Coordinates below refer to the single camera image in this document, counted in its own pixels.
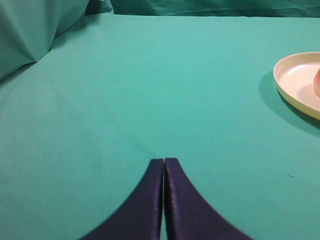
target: cream plate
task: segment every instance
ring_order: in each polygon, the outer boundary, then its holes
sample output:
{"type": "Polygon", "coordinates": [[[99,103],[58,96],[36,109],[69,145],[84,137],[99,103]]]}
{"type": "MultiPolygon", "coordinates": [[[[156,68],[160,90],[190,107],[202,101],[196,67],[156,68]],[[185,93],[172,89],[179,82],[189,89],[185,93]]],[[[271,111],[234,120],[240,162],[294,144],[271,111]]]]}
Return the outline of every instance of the cream plate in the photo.
{"type": "Polygon", "coordinates": [[[301,112],[320,120],[320,97],[313,90],[320,69],[320,52],[287,56],[274,67],[276,87],[282,97],[301,112]]]}

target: round plate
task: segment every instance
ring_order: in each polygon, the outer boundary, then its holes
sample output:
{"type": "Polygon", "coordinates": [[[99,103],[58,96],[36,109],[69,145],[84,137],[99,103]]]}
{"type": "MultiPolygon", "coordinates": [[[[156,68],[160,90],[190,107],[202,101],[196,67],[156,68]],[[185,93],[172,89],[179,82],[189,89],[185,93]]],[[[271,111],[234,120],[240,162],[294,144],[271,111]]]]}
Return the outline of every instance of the round plate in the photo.
{"type": "Polygon", "coordinates": [[[313,90],[320,69],[320,52],[287,56],[274,67],[273,75],[281,96],[301,112],[320,120],[320,97],[313,90]]]}

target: table surface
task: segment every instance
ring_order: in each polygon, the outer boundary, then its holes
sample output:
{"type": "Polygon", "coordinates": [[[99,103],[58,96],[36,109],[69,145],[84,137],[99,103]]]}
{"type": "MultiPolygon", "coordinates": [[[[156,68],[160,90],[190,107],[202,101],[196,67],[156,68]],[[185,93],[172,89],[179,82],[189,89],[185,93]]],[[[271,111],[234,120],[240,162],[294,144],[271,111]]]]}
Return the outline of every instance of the table surface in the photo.
{"type": "Polygon", "coordinates": [[[319,239],[320,124],[280,97],[272,73],[320,51],[319,26],[84,17],[0,86],[3,239],[81,237],[165,157],[249,236],[319,239]]]}

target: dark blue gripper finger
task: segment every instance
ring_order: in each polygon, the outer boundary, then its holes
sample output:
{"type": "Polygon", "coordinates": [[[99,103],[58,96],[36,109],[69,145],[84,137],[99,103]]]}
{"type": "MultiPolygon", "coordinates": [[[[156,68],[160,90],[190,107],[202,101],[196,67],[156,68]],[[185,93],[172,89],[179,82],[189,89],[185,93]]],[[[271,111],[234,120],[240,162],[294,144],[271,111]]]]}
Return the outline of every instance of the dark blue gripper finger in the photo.
{"type": "Polygon", "coordinates": [[[168,240],[251,240],[203,199],[176,158],[164,162],[164,215],[168,240]]]}
{"type": "Polygon", "coordinates": [[[159,240],[163,210],[163,159],[152,159],[126,201],[81,240],[159,240]]]}

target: green cloth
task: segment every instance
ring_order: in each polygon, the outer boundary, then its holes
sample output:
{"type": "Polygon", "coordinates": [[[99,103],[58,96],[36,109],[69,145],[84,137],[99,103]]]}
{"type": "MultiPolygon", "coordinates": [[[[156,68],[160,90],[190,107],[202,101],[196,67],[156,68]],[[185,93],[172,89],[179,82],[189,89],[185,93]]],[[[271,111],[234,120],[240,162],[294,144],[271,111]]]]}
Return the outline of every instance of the green cloth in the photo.
{"type": "Polygon", "coordinates": [[[254,239],[318,240],[320,124],[281,99],[272,71],[320,51],[319,26],[82,18],[0,86],[1,239],[76,240],[121,205],[151,158],[177,157],[254,239]]]}
{"type": "Polygon", "coordinates": [[[87,6],[89,14],[113,11],[110,0],[1,0],[0,82],[42,58],[54,37],[75,24],[87,6]]]}
{"type": "Polygon", "coordinates": [[[320,17],[319,0],[111,0],[116,14],[320,17]]]}

